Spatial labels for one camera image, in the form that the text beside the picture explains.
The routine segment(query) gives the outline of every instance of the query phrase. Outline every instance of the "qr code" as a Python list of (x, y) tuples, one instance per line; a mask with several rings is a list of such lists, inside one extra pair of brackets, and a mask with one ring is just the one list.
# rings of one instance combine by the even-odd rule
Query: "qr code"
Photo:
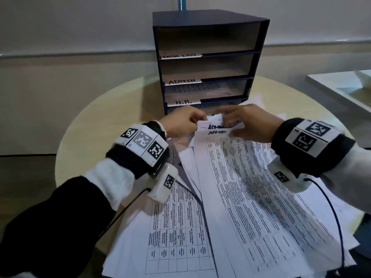
[(171, 175), (167, 175), (164, 186), (171, 189), (171, 187), (173, 186), (174, 180), (175, 178), (173, 178)]
[(151, 147), (147, 150), (149, 154), (153, 156), (156, 160), (161, 156), (164, 149), (157, 142), (154, 142)]
[(129, 139), (137, 131), (138, 131), (137, 129), (128, 128), (121, 136), (124, 137), (124, 138), (126, 138), (126, 139)]
[(323, 136), (325, 133), (331, 130), (331, 128), (314, 122), (309, 127), (307, 127), (305, 130), (314, 135)]
[(292, 144), (305, 152), (308, 152), (316, 141), (317, 140), (314, 137), (301, 132)]
[(142, 148), (146, 148), (147, 145), (153, 140), (149, 135), (143, 133), (142, 131), (137, 134), (137, 136), (134, 138), (134, 143), (139, 145)]
[(276, 172), (274, 174), (281, 182), (286, 182), (286, 181), (289, 181), (289, 179), (281, 172)]

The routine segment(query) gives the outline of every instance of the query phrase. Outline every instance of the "black wristband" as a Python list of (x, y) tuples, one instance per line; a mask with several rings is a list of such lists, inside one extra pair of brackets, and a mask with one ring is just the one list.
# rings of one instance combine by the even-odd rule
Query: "black wristband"
[[(161, 127), (155, 121), (150, 121), (148, 123), (144, 123), (143, 125), (155, 131), (165, 140), (165, 133), (161, 130)], [(135, 179), (138, 179), (146, 173), (156, 173), (161, 165), (169, 158), (169, 148), (165, 149), (164, 153), (157, 160), (155, 166), (153, 167), (148, 165), (141, 157), (127, 149), (125, 146), (121, 146), (118, 144), (115, 144), (106, 153), (106, 158), (114, 160), (123, 168), (127, 168), (134, 174)]]
[(355, 141), (340, 134), (329, 142), (315, 158), (285, 141), (293, 128), (303, 120), (302, 118), (293, 118), (283, 122), (273, 137), (271, 147), (280, 156), (282, 164), (296, 177), (300, 173), (319, 177), (322, 173), (335, 168), (345, 155), (348, 154)]

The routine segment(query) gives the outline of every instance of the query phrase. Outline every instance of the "person's left hand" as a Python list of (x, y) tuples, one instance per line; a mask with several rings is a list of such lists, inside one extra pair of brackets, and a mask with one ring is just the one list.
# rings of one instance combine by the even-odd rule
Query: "person's left hand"
[(190, 105), (185, 105), (175, 109), (159, 122), (167, 133), (166, 138), (170, 138), (183, 137), (193, 133), (197, 130), (196, 121), (199, 120), (207, 120), (205, 112)]

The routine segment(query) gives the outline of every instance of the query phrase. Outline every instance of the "floor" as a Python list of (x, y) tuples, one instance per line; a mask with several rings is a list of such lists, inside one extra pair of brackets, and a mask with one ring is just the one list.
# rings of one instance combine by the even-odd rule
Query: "floor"
[[(55, 189), (55, 156), (0, 157), (0, 229), (28, 207), (46, 200)], [(340, 271), (341, 277), (371, 277), (371, 260), (351, 250), (358, 265)], [(101, 277), (105, 255), (95, 249), (80, 278)], [(328, 278), (339, 277), (328, 273)]]

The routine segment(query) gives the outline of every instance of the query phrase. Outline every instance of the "blue pole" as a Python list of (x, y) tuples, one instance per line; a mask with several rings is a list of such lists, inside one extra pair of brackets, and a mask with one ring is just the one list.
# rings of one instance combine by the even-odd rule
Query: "blue pole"
[(179, 11), (186, 11), (186, 0), (178, 0), (178, 10)]

